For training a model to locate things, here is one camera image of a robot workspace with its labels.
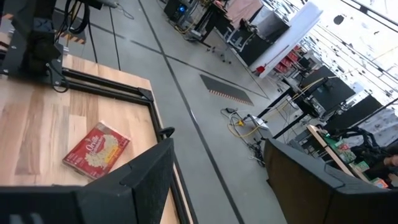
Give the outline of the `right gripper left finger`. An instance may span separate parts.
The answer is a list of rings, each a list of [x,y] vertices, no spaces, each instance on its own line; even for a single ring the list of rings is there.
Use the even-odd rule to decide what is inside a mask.
[[[76,193],[81,224],[159,224],[172,181],[167,138]]]

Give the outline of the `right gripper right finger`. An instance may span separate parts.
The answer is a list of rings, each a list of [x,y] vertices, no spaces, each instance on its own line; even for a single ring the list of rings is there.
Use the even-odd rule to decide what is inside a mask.
[[[268,183],[288,224],[398,224],[398,190],[376,187],[275,139]]]

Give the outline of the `red popcorn bag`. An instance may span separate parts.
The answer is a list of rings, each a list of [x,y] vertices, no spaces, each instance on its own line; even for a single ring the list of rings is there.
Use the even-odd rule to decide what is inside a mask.
[[[110,172],[131,139],[100,121],[62,159],[85,177],[95,180]]]

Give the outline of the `wooden table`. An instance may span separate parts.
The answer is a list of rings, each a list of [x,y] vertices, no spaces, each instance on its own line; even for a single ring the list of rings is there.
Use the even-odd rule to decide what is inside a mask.
[[[371,183],[369,179],[361,172],[354,168],[354,165],[347,164],[344,162],[340,156],[324,141],[321,134],[319,133],[319,129],[311,124],[307,126],[307,129],[310,131],[311,135],[318,141],[318,143],[324,148],[327,154],[335,161],[337,166],[346,174],[357,177],[367,183]]]

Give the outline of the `black clamp knob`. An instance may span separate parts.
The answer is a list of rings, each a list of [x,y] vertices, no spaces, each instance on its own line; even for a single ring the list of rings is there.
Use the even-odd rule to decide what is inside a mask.
[[[167,128],[160,129],[157,133],[162,138],[169,138],[169,137],[171,137],[171,135],[173,135],[174,132],[175,132],[174,127],[167,127]]]

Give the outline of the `person's hand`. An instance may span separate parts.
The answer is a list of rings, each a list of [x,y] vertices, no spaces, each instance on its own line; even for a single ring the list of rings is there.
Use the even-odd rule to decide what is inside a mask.
[[[390,156],[390,157],[386,157],[383,160],[383,163],[385,166],[398,167],[398,154]]]

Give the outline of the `black monitor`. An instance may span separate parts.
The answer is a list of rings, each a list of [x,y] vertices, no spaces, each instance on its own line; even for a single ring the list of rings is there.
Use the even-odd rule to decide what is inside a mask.
[[[331,78],[321,84],[312,95],[329,112],[337,109],[340,103],[355,95],[355,92],[340,78]]]
[[[301,82],[300,82],[300,86],[301,87],[306,87],[309,84],[325,78],[325,77],[334,77],[335,74],[326,66],[322,66],[317,70],[314,70],[311,74],[309,74],[306,78],[304,78]]]
[[[329,119],[323,128],[327,131],[332,129],[349,128],[381,107],[382,104],[378,102],[377,99],[371,95],[368,95],[347,111],[344,111],[342,114]]]

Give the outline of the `white power box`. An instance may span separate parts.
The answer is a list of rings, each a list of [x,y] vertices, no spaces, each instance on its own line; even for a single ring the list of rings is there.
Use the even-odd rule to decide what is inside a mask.
[[[246,119],[252,121],[254,123],[255,127],[257,127],[257,128],[264,129],[264,130],[269,130],[269,127],[268,127],[267,123],[261,118],[258,118],[258,117],[254,116],[254,115],[251,115],[251,114],[248,114],[246,116]]]

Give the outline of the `dark floor mat orange edge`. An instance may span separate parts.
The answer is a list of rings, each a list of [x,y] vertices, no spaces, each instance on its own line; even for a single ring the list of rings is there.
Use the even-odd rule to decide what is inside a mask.
[[[239,103],[244,103],[246,105],[254,105],[245,91],[219,82],[206,75],[200,74],[200,77],[210,93],[237,101]]]

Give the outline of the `red storage bins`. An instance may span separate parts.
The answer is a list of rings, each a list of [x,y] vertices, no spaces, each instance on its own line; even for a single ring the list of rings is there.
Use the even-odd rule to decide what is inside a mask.
[[[274,68],[277,73],[287,73],[300,58],[300,47],[296,45]]]

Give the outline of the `chair wheel base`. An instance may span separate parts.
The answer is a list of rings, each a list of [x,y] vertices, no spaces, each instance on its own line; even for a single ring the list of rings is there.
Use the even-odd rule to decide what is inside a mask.
[[[227,63],[227,64],[232,64],[232,61],[229,59],[229,57],[227,56],[229,47],[210,47],[209,49],[207,49],[207,51],[213,53],[213,54],[218,54],[220,56],[220,59],[223,63]]]

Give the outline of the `white partition panel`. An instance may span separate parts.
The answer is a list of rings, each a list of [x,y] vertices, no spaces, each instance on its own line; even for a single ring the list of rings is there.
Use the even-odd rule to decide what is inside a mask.
[[[317,0],[309,0],[288,22],[287,31],[279,37],[250,66],[250,71],[263,66],[265,70],[259,75],[264,78],[287,54],[313,29],[320,20],[323,10]]]

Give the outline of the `computer with blue light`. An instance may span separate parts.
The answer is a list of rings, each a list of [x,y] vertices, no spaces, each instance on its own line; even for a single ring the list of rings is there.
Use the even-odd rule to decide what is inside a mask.
[[[188,11],[189,6],[187,0],[168,0],[164,7],[164,13],[172,22],[178,22]]]

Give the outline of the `black desk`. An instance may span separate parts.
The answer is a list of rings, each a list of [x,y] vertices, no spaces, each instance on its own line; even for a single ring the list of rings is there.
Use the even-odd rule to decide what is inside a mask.
[[[193,28],[193,31],[199,34],[196,41],[208,46],[205,40],[211,31],[222,22],[232,22],[227,13],[228,11],[225,9],[224,3],[219,0],[211,0],[205,13]]]

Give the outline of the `orange panel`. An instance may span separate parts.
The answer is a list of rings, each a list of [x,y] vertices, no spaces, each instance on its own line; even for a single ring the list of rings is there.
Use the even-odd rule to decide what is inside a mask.
[[[238,28],[241,19],[250,20],[262,6],[262,0],[229,0],[226,15],[231,20],[232,26]]]

